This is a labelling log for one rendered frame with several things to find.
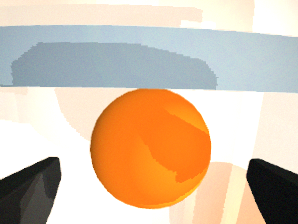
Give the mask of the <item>low clear l-shaped wall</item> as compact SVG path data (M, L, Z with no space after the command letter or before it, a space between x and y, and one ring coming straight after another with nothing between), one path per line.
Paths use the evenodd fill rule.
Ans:
M298 93L263 92L251 159L298 173Z

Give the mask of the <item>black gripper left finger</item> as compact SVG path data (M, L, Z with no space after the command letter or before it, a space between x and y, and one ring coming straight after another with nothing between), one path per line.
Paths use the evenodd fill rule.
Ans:
M61 177L60 157L47 157L0 180L0 224L47 224Z

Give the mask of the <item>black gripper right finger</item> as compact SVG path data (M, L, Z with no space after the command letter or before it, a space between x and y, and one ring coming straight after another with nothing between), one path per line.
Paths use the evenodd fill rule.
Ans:
M298 224L298 173L251 159L246 181L265 224Z

